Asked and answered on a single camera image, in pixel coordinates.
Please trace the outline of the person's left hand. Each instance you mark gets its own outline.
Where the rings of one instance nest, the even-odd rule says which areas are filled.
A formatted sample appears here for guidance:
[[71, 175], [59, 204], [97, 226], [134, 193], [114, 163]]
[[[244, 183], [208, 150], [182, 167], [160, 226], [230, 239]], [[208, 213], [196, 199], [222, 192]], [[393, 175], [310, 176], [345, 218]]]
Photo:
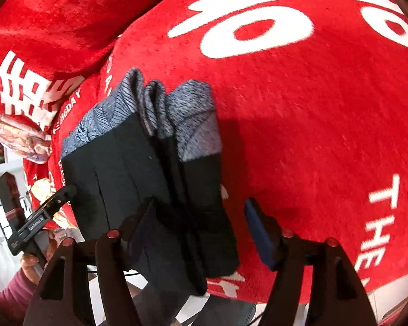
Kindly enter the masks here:
[[[58, 243], [56, 241], [56, 234], [53, 230], [47, 230], [48, 233], [48, 246], [45, 251], [46, 261], [52, 259], [54, 253], [57, 250]], [[35, 267], [39, 265], [39, 258], [30, 253], [24, 253], [20, 260], [21, 269], [27, 279], [33, 284], [37, 285], [40, 281], [40, 275], [35, 270]]]

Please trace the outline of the pink sleeved left forearm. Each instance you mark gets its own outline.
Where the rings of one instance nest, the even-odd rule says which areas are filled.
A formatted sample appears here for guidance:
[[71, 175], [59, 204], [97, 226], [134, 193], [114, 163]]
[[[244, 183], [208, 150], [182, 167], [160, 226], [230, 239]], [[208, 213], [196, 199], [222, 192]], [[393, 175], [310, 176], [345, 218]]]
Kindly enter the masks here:
[[0, 325], [22, 325], [36, 285], [22, 268], [0, 292]]

